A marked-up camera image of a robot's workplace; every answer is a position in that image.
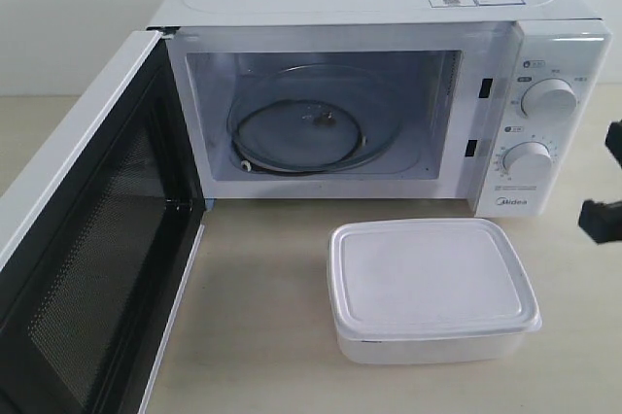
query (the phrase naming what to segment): microwave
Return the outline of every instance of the microwave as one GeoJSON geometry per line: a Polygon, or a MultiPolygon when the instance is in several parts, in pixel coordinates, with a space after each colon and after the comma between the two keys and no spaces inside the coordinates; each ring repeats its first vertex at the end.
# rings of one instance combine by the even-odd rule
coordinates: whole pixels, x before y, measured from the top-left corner
{"type": "Polygon", "coordinates": [[[0,412],[144,413],[220,198],[545,206],[581,0],[164,0],[0,199],[0,412]]]}

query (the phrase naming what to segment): power level knob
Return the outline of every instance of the power level knob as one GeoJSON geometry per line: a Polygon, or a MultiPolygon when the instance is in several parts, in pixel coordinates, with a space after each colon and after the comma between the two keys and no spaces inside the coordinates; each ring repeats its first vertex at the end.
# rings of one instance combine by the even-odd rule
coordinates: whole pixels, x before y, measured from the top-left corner
{"type": "Polygon", "coordinates": [[[567,120],[578,104],[572,87],[561,79],[548,79],[532,86],[521,108],[530,120],[553,124],[567,120]]]}
{"type": "Polygon", "coordinates": [[[517,183],[536,183],[546,178],[552,167],[551,154],[538,142],[517,145],[503,157],[503,168],[517,183]]]}

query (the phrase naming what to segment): microwave door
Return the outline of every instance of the microwave door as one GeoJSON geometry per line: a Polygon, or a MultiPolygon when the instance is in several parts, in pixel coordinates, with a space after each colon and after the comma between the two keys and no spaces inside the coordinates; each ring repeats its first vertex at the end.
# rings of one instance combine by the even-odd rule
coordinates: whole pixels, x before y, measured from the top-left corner
{"type": "Polygon", "coordinates": [[[145,412],[203,211],[166,45],[133,33],[0,199],[3,414],[145,412]]]}

